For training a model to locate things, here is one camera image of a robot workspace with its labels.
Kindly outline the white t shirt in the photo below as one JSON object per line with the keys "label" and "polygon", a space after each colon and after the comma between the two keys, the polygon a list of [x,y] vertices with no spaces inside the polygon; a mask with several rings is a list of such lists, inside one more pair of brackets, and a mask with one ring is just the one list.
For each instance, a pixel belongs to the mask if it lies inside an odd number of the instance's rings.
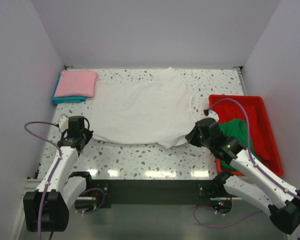
{"label": "white t shirt", "polygon": [[196,118],[193,96],[173,68],[145,82],[98,82],[90,127],[93,138],[119,145],[186,143]]}

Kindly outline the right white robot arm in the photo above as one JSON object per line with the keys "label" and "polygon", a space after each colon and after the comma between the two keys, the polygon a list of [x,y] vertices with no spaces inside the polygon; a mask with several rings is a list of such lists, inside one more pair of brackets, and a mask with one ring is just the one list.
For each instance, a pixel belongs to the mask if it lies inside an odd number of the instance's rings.
{"label": "right white robot arm", "polygon": [[232,136],[225,136],[213,118],[195,123],[186,140],[210,150],[214,157],[239,170],[253,183],[246,183],[229,171],[219,173],[208,189],[210,196],[237,196],[259,208],[273,225],[291,235],[300,225],[300,189],[288,184],[252,155],[250,149]]}

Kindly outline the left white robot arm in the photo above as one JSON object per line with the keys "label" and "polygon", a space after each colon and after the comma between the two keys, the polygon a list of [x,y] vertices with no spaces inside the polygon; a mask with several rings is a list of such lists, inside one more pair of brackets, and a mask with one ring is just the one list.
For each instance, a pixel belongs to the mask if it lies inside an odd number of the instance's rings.
{"label": "left white robot arm", "polygon": [[89,196],[94,190],[88,171],[73,171],[93,131],[84,116],[65,115],[56,124],[61,131],[54,143],[55,158],[43,180],[23,197],[26,228],[29,232],[63,232],[68,225],[70,208],[79,195]]}

